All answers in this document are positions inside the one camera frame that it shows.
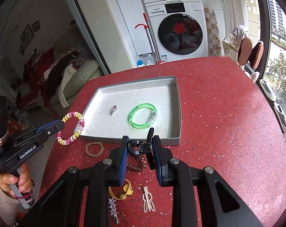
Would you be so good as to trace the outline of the person's left hand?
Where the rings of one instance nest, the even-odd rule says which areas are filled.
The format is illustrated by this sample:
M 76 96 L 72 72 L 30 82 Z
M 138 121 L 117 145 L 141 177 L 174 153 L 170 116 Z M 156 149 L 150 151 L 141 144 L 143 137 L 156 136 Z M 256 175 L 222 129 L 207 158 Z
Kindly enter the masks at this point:
M 20 193 L 29 193 L 33 187 L 27 163 L 24 163 L 20 168 L 21 174 L 19 176 L 14 176 L 7 172 L 0 174 L 0 188 L 5 194 L 15 199 L 17 197 L 15 196 L 14 191 L 10 188 L 11 184 L 17 184 Z

